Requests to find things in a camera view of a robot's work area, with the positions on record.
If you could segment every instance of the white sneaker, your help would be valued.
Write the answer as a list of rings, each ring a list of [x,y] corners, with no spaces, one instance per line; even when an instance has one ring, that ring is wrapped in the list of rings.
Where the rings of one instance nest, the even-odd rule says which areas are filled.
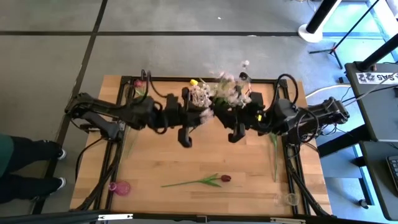
[[[64,149],[61,149],[61,150],[62,150],[62,154],[61,154],[61,156],[59,156],[57,158],[58,160],[62,160],[67,156],[67,152]]]
[[[66,186],[66,184],[67,184],[67,180],[66,180],[65,178],[63,178],[63,177],[58,177],[58,179],[61,180],[61,186],[59,186],[59,187],[57,188],[57,190],[63,188],[63,187]]]

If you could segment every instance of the pink vase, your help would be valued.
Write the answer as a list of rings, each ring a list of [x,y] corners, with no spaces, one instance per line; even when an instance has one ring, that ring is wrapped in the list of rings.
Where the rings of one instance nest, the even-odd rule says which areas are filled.
[[[126,196],[130,193],[130,184],[126,181],[112,182],[109,184],[109,190],[118,196]]]

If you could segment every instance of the person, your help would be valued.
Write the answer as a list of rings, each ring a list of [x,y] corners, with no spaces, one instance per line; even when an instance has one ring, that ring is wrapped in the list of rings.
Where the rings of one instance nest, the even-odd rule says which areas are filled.
[[[62,160],[67,155],[52,141],[32,141],[27,138],[0,134],[0,203],[14,199],[38,200],[66,185],[65,178],[21,177],[13,172],[35,162]]]

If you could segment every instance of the flower stem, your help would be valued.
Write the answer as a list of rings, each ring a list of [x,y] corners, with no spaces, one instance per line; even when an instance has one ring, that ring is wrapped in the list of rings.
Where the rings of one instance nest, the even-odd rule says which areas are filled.
[[[172,186],[177,186],[177,185],[183,185],[183,184],[192,184],[192,183],[199,183],[199,180],[194,180],[194,181],[188,181],[188,182],[183,182],[179,184],[169,184],[169,185],[163,185],[161,187],[172,187]]]

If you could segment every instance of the black desk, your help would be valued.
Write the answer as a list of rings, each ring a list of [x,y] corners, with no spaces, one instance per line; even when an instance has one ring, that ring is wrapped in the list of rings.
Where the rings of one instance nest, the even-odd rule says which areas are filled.
[[[398,221],[398,193],[392,182],[386,157],[398,155],[398,149],[386,142],[359,142],[364,165],[368,167],[371,180],[386,219]]]
[[[398,71],[398,65],[393,64],[381,63],[377,64],[376,67],[377,71],[372,74],[392,74]],[[346,76],[351,83],[355,96],[366,93],[375,86],[359,83],[356,74],[362,72],[357,70],[353,63],[347,63],[345,68],[347,72]],[[384,88],[391,85],[383,84],[378,88]],[[365,124],[351,130],[348,134],[344,134],[319,146],[318,150],[321,157],[357,144],[359,141],[398,142],[398,98],[395,96],[394,89],[370,93],[363,99],[359,100],[358,105]]]

